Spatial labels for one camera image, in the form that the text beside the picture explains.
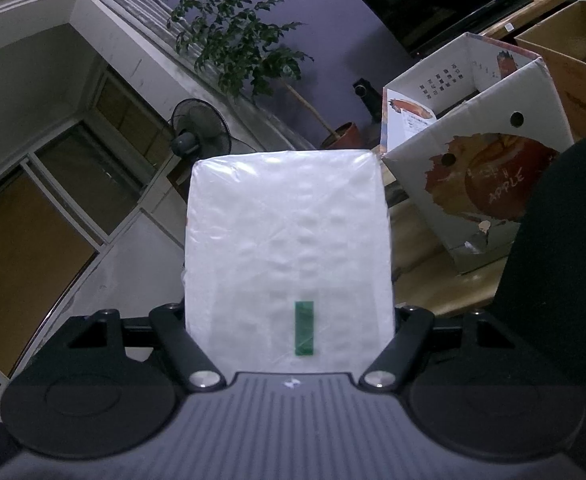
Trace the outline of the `black standing fan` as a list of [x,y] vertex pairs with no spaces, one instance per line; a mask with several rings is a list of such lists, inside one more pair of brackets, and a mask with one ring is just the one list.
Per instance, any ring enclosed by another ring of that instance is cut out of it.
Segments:
[[197,159],[229,155],[231,136],[223,117],[208,102],[186,99],[179,102],[170,118],[174,138],[171,151],[181,159]]

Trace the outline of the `white apple cardboard box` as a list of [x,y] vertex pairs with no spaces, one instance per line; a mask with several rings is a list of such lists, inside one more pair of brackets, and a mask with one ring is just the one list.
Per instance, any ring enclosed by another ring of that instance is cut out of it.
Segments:
[[543,59],[467,32],[383,100],[384,162],[457,269],[506,256],[540,174],[573,143]]

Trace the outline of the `potted ficus tree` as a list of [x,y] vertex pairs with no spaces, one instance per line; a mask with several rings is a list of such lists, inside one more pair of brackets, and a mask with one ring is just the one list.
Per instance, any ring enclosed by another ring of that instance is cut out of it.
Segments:
[[284,44],[287,34],[302,22],[272,23],[268,14],[286,0],[176,0],[166,27],[176,32],[174,50],[193,54],[194,70],[215,72],[219,90],[232,98],[250,90],[253,100],[284,89],[328,134],[324,150],[363,147],[361,132],[348,122],[333,127],[294,83],[302,79],[302,63],[312,56]]

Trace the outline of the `brown cardboard box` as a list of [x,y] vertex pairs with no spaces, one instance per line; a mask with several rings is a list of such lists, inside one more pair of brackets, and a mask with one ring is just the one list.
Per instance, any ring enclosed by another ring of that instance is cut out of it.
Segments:
[[586,0],[579,0],[516,37],[542,56],[574,136],[586,138]]

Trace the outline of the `wooden TV stand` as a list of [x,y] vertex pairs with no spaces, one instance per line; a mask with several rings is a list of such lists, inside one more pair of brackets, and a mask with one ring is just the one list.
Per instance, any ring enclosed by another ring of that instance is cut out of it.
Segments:
[[532,0],[484,29],[480,36],[506,41],[577,0]]

